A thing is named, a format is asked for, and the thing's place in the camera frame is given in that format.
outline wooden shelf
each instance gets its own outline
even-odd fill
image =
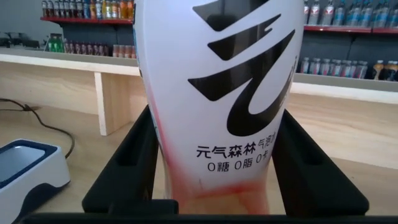
[[[372,29],[363,27],[337,27],[337,26],[304,26],[305,31],[317,31],[317,32],[346,32],[353,34],[370,34]]]
[[[80,18],[59,18],[59,17],[41,17],[42,21],[55,23],[80,23],[80,24],[113,24],[113,25],[131,25],[131,19],[80,19]]]

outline bottle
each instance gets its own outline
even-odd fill
[[[132,0],[128,0],[128,2],[127,2],[127,17],[129,19],[132,19],[133,14],[134,14],[132,7],[133,7]]]
[[[63,7],[64,7],[64,10],[65,10],[65,17],[66,18],[72,18],[73,17],[73,12],[70,10],[70,1],[69,0],[64,0]]]
[[[106,0],[106,18],[112,19],[112,3],[109,0]]]
[[[55,17],[60,17],[60,3],[57,1],[57,0],[55,0],[54,1],[54,16]]]
[[[69,2],[69,10],[72,12],[72,18],[77,18],[77,6],[76,6],[76,0],[70,0]]]
[[[308,20],[309,25],[317,25],[319,18],[319,0],[315,0],[310,12],[310,19]]]
[[[323,59],[323,63],[321,64],[320,75],[328,75],[330,71],[330,59]]]
[[[396,28],[398,26],[398,3],[390,12],[389,16],[389,28]]]
[[[84,0],[84,4],[83,4],[83,12],[85,15],[85,19],[91,19],[91,3],[94,2],[93,0],[90,2],[90,0]]]
[[[103,16],[102,16],[103,14],[102,14],[102,2],[101,2],[101,0],[96,0],[95,10],[96,10],[97,19],[102,19],[103,18]]]
[[[46,1],[42,1],[43,17],[49,16],[49,7]]]
[[[373,15],[372,0],[365,0],[361,12],[360,27],[369,27]]]
[[[106,17],[106,0],[102,0],[102,18],[108,19],[108,17]]]
[[[378,60],[377,63],[373,66],[372,79],[379,80],[380,73],[384,68],[383,62],[383,60]]]
[[[361,16],[361,12],[362,12],[361,0],[355,0],[355,2],[352,3],[348,13],[347,26],[351,27],[357,26],[359,18]]]
[[[119,17],[118,15],[118,3],[116,2],[116,0],[113,0],[111,3],[111,7],[112,7],[112,19],[117,19]]]
[[[308,0],[304,0],[304,24],[308,24],[309,12],[310,12],[310,7],[308,6]]]
[[[357,61],[353,61],[353,63],[351,64],[351,69],[349,70],[349,77],[350,78],[354,78],[355,77],[355,71],[357,69],[358,66],[358,62]]]
[[[328,5],[323,10],[321,25],[330,26],[334,12],[335,12],[335,7],[333,6],[333,0],[329,0]]]
[[[63,0],[59,0],[59,3],[60,3],[60,17],[65,18],[66,17],[65,4],[64,4]]]
[[[301,62],[300,73],[304,73],[304,74],[308,73],[308,69],[310,68],[309,60],[310,60],[310,58],[305,57],[304,60]]]
[[[49,8],[49,17],[54,17],[54,4],[51,0],[49,0],[49,3],[47,4]]]
[[[389,1],[384,1],[384,4],[379,9],[379,14],[376,19],[376,28],[385,28],[387,24],[387,18],[390,12]]]
[[[83,8],[83,3],[81,0],[76,0],[76,10],[77,10],[77,18],[84,18],[84,8]]]
[[[342,26],[344,23],[345,14],[346,14],[345,0],[341,0],[340,4],[336,8],[335,19],[333,20],[333,25],[334,26]]]
[[[341,60],[336,60],[335,67],[333,68],[332,76],[339,77],[341,73]]]

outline wooden counter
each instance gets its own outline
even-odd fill
[[[368,214],[397,215],[398,105],[295,94],[289,102],[288,110],[312,138],[329,156],[340,158],[333,160],[370,201]],[[12,107],[9,103],[0,103],[0,108]],[[76,136],[76,148],[68,159],[72,181],[38,212],[81,212],[82,198],[132,123],[101,137],[98,135],[98,115],[49,107],[43,107],[38,113],[47,124],[66,129]],[[26,138],[62,146],[65,152],[70,145],[66,136],[41,127],[34,115],[27,112],[0,111],[0,133],[0,144]],[[163,192],[164,171],[159,157],[154,198],[162,198]],[[271,212],[284,213],[272,164],[267,192]]]

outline drink can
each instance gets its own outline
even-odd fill
[[[91,43],[87,44],[87,54],[88,55],[94,55],[94,49]]]
[[[119,57],[119,45],[113,45],[112,57]]]
[[[165,198],[178,202],[179,214],[268,214],[267,166],[300,56],[303,1],[243,0],[237,8],[236,1],[222,1],[236,9],[228,12],[230,23],[221,13],[209,22],[218,10],[210,1],[161,1],[163,7],[134,1],[134,40],[165,158]],[[251,33],[254,17],[256,23],[275,21],[272,35],[254,40],[256,46],[234,38]],[[164,24],[173,24],[174,32]],[[206,41],[234,42],[209,48],[191,32],[198,28]]]
[[[131,46],[124,46],[124,58],[131,58]]]
[[[124,57],[125,46],[119,45],[119,57]]]
[[[301,69],[300,69],[300,73],[308,73],[308,69],[310,68],[310,62],[309,62],[309,58],[305,57],[304,60],[301,63]]]
[[[99,50],[99,48],[98,48],[98,45],[97,45],[97,44],[94,44],[94,45],[93,45],[93,48],[94,48],[94,55],[99,56],[99,55],[100,55],[100,50]]]
[[[69,43],[69,52],[71,54],[75,54],[76,53],[75,52],[75,44],[72,41]]]
[[[100,56],[105,56],[104,45],[100,44],[98,46],[98,51]]]
[[[83,55],[88,54],[87,45],[85,43],[81,43],[81,54],[83,54]]]
[[[76,42],[75,49],[76,49],[76,54],[81,54],[81,45],[79,44],[79,42]]]

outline black calligraphy character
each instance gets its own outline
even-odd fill
[[[215,146],[214,149],[212,150],[212,153],[214,153],[214,154],[222,154],[224,156],[224,158],[226,159],[225,149],[226,149],[226,147],[217,147],[217,146]]]
[[[251,167],[252,162],[253,162],[253,158],[245,159],[243,161],[243,169]]]
[[[206,157],[207,159],[211,159],[211,157],[207,155],[208,153],[210,153],[210,150],[200,150],[200,149],[209,149],[209,147],[206,147],[206,146],[198,146],[198,148],[199,148],[199,149],[197,150],[197,152],[199,152],[199,154],[197,155],[197,157],[199,157],[202,153],[205,153],[205,157]]]
[[[229,154],[228,157],[239,157],[242,156],[242,146],[231,146],[229,147]]]
[[[271,135],[267,137],[266,146],[269,146],[269,144],[271,143],[271,137]]]
[[[228,172],[229,171],[229,162],[219,162],[217,171],[218,172]]]
[[[271,142],[274,142],[274,141],[275,141],[275,136],[276,136],[276,132],[274,131],[274,134],[272,135]]]
[[[261,139],[261,140],[259,141],[259,146],[261,146],[262,149],[265,148],[264,140],[265,140],[265,139]]]
[[[250,152],[251,154],[253,154],[253,152],[256,150],[255,148],[254,148],[254,146],[256,146],[256,143],[252,143],[252,144],[247,144],[245,147],[244,147],[244,151],[243,151],[243,153],[245,154],[245,155],[248,155],[248,153]]]
[[[268,150],[265,151],[265,153],[262,155],[264,159],[267,158]]]

